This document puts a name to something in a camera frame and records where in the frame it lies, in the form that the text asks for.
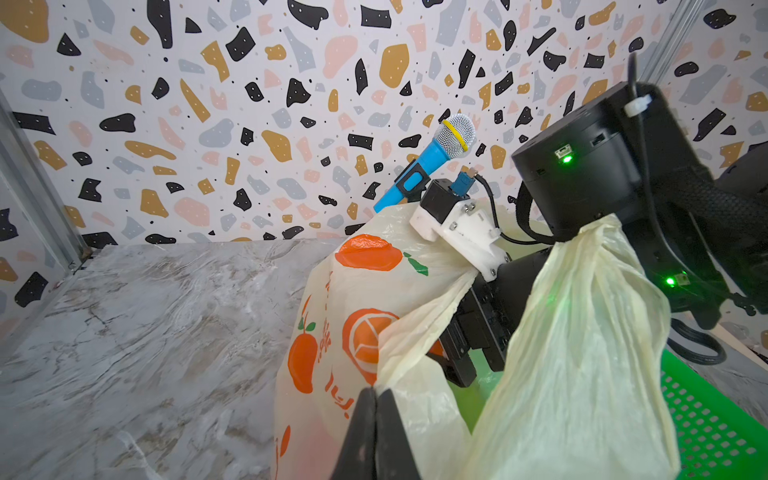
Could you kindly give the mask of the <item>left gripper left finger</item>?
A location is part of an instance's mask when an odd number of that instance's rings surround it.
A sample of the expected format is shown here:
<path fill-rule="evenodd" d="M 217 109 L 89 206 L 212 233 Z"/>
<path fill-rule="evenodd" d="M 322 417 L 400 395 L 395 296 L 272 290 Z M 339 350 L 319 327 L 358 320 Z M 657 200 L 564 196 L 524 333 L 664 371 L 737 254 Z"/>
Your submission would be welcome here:
<path fill-rule="evenodd" d="M 364 388 L 355 403 L 331 480 L 373 480 L 376 473 L 377 395 Z"/>

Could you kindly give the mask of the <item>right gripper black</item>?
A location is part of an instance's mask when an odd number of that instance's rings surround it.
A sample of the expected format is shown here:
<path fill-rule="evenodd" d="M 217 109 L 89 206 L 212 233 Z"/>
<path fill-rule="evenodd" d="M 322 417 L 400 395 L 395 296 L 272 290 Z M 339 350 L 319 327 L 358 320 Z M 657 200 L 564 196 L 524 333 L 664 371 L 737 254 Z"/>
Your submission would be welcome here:
<path fill-rule="evenodd" d="M 550 252 L 545 248 L 506 262 L 496 270 L 492 281 L 482 275 L 476 277 L 428 353 L 448 381 L 462 388 L 475 381 L 477 368 L 470 358 L 473 351 L 484 355 L 491 371 L 504 370 L 508 345 Z"/>

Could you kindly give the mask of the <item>cream plastic bag orange print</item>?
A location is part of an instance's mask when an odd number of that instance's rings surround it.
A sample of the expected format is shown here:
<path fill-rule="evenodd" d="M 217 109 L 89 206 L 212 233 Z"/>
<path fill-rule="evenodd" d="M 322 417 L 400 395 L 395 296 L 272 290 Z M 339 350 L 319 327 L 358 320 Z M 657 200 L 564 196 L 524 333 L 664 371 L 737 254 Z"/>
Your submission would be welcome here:
<path fill-rule="evenodd" d="M 670 306 L 615 216 L 557 244 L 474 427 L 428 353 L 476 269 L 388 207 L 311 272 L 274 409 L 273 475 L 327 479 L 361 393 L 392 394 L 424 479 L 673 479 Z"/>

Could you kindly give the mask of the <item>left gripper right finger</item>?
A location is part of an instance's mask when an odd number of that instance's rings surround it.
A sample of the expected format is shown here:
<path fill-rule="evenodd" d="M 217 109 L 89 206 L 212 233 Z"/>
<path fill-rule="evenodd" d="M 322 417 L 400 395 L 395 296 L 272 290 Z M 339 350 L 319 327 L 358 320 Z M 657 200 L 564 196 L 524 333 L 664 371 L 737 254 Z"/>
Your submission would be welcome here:
<path fill-rule="evenodd" d="M 375 478 L 420 480 L 392 390 L 378 396 L 375 420 Z"/>

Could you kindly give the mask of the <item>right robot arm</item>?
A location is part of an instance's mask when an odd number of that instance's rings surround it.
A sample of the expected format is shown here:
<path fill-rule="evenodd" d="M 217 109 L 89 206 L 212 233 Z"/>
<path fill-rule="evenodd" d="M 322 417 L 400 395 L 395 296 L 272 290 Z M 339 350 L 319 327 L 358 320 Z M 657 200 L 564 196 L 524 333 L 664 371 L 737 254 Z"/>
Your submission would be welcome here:
<path fill-rule="evenodd" d="M 767 171 L 752 149 L 714 180 L 678 126 L 660 90 L 623 82 L 519 148 L 516 220 L 536 251 L 477 277 L 430 357 L 460 387 L 473 383 L 470 354 L 505 366 L 534 281 L 553 247 L 615 215 L 647 278 L 674 313 L 680 357 L 717 365 L 726 352 L 712 336 L 723 302 L 767 310 Z"/>

